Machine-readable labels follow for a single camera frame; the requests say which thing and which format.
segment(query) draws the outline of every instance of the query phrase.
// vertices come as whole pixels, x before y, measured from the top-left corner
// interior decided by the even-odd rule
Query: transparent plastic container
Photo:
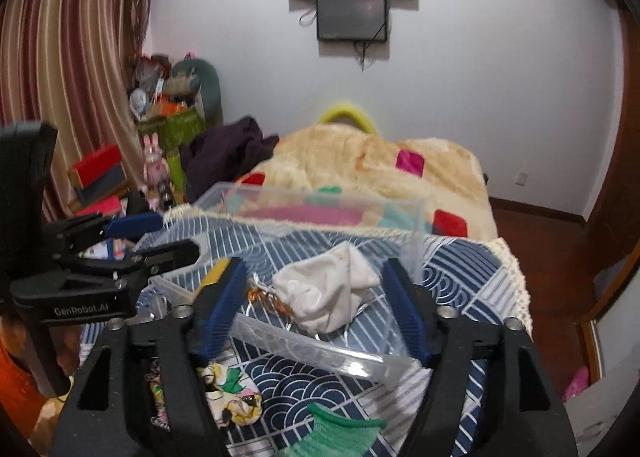
[[[424,210],[420,200],[219,183],[171,218],[171,227],[155,241],[191,238],[200,246],[200,258],[156,278],[154,284],[162,293],[168,282],[167,294],[184,300],[177,289],[191,294],[218,259],[241,257],[252,278],[269,287],[271,277],[285,265],[345,241],[356,246],[378,274],[386,260],[398,257],[410,277],[422,281]],[[348,262],[341,270],[350,267]],[[349,280],[349,275],[337,278]],[[331,372],[396,384],[415,360],[407,354],[382,286],[367,292],[358,311],[347,326],[312,337],[290,319],[247,300],[230,336]]]

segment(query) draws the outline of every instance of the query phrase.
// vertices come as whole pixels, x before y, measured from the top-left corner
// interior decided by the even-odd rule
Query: pink bunny toy
[[[158,145],[158,134],[154,133],[149,140],[149,136],[143,137],[145,143],[144,159],[145,166],[143,175],[145,183],[149,189],[155,188],[159,182],[166,181],[170,178],[169,165],[166,159],[162,157],[162,150]]]

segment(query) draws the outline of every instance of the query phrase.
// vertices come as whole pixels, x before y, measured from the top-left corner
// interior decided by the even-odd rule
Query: cable
[[[309,16],[311,13],[314,14],[313,18],[309,21],[302,21],[303,18]],[[300,24],[300,27],[311,27],[313,25],[313,23],[316,21],[316,18],[318,17],[318,8],[317,7],[312,7],[311,9],[305,11],[305,13],[300,17],[300,20],[298,20],[298,23]]]
[[[385,25],[387,24],[387,22],[385,21],[385,23],[383,23],[380,26],[380,29],[377,30],[377,32],[373,35],[373,38],[371,40],[363,40],[362,41],[362,50],[358,49],[358,42],[353,42],[353,48],[355,49],[356,53],[358,54],[358,63],[360,64],[360,70],[361,72],[364,72],[364,62],[367,56],[367,49],[369,47],[371,47],[375,41],[376,38],[378,37],[378,34],[380,34],[380,31],[382,31],[385,28]]]

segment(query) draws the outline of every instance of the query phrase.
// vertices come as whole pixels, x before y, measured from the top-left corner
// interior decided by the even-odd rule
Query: dark purple clothing
[[[262,137],[253,117],[208,128],[180,147],[180,164],[190,186],[188,198],[198,199],[216,182],[233,182],[273,156],[277,135]]]

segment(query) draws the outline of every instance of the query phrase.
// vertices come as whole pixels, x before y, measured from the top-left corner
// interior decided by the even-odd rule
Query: pink square patch
[[[424,170],[424,157],[422,154],[411,150],[400,150],[396,159],[396,168],[422,177]]]

